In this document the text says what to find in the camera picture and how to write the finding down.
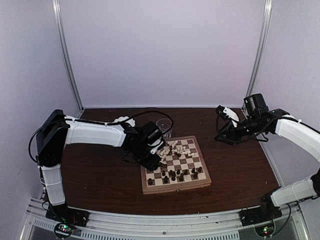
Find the dark chess piece corner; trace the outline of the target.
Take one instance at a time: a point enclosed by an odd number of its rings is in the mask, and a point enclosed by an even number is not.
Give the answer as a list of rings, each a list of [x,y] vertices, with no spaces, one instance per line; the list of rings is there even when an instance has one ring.
[[[148,181],[147,181],[148,185],[152,185],[153,184],[153,179],[152,178],[149,178]]]

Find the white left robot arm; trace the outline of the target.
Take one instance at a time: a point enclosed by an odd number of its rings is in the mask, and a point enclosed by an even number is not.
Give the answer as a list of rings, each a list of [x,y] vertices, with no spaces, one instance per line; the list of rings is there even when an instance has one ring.
[[[74,118],[54,110],[36,131],[36,161],[43,176],[52,213],[61,222],[72,218],[66,207],[61,164],[65,146],[72,144],[106,145],[122,148],[139,165],[157,170],[161,161],[157,151],[165,145],[162,131],[152,121],[137,126],[133,117],[122,116],[113,122]]]

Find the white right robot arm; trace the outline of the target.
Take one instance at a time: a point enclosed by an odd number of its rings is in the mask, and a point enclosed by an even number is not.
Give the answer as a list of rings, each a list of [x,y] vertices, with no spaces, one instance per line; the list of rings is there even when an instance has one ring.
[[[216,127],[218,142],[239,145],[256,140],[262,134],[274,134],[285,138],[308,152],[317,161],[320,159],[320,132],[300,119],[296,119],[280,108],[269,110],[262,94],[257,93],[244,98],[246,118],[226,106],[219,105],[215,112],[217,119],[226,121],[223,127]],[[320,196],[320,174],[297,181],[289,186],[268,193],[261,199],[262,206],[256,210],[259,220],[268,220],[276,208],[292,202],[316,199]]]

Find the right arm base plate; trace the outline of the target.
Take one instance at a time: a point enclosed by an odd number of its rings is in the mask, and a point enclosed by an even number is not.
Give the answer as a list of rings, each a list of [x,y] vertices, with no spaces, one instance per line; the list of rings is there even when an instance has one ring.
[[[243,227],[270,222],[282,216],[279,208],[271,212],[264,212],[261,207],[242,209],[238,214]]]

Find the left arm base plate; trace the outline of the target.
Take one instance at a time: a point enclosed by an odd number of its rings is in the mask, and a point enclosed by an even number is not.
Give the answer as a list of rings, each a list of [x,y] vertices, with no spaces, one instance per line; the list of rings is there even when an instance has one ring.
[[[73,208],[54,208],[46,212],[45,217],[69,226],[86,227],[90,213],[85,210]]]

